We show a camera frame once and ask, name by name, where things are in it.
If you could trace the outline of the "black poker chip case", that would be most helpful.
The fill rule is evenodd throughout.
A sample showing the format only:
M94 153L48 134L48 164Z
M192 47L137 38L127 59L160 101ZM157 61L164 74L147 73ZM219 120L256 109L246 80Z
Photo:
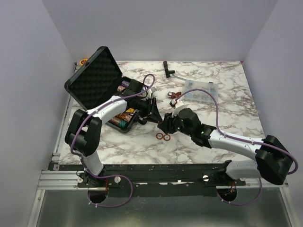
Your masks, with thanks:
M87 111L107 101L117 92L130 96L145 90L145 81L124 77L108 47L99 47L74 75L65 82L65 90L80 104L82 111ZM138 122L139 111L124 111L113 117L106 124L120 132L128 132L134 122Z

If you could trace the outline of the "yellow dealer button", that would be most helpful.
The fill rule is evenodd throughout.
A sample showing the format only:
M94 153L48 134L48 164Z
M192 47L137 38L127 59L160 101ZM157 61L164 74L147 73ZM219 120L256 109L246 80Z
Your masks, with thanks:
M133 112L134 112L134 109L132 109L132 108L129 108L127 111L126 111L127 113L130 113L130 114L132 114Z

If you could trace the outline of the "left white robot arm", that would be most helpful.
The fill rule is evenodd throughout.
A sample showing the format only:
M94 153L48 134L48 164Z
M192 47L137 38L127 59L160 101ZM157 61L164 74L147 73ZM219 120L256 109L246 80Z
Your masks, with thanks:
M101 172L103 164L99 159L97 148L100 141L101 129L104 124L128 108L139 110L140 117L147 122L160 123L161 115L158 111L156 98L152 97L149 87L138 93L126 96L125 94L111 93L111 97L97 107L87 111L77 110L70 122L65 135L65 143L70 146L71 153L78 156L89 173L89 182L95 186L101 186L105 181L105 175Z

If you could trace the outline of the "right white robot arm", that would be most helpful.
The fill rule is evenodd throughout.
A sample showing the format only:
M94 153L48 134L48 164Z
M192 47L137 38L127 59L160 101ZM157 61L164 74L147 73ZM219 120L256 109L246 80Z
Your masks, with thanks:
M182 109L177 115L165 114L158 128L165 134L181 132L188 135L201 147L223 149L247 157L245 161L229 161L227 167L218 173L218 181L223 185L240 178L259 177L282 185L294 162L276 137L268 135L261 139L227 134L201 123L190 108Z

